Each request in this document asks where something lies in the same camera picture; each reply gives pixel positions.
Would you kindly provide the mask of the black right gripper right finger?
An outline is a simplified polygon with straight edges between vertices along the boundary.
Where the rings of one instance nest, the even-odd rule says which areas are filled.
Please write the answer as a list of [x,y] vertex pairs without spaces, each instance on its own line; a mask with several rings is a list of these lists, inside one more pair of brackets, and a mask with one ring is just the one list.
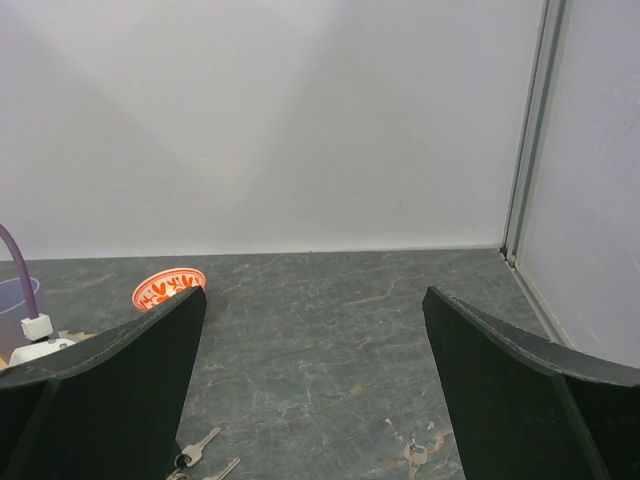
[[422,310],[466,478],[638,478],[638,369],[434,286]]

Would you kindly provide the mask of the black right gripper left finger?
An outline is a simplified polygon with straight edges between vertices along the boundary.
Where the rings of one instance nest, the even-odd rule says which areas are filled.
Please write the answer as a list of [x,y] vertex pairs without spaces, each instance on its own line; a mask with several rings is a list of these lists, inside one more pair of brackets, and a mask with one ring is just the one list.
[[200,287],[1,373],[4,479],[163,479],[199,347]]

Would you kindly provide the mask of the small silver key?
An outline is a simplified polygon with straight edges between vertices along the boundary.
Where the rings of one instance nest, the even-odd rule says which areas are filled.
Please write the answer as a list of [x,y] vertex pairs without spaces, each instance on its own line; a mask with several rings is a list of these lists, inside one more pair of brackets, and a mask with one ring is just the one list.
[[409,468],[407,479],[414,480],[418,470],[428,461],[428,449],[411,441],[405,445],[403,455]]

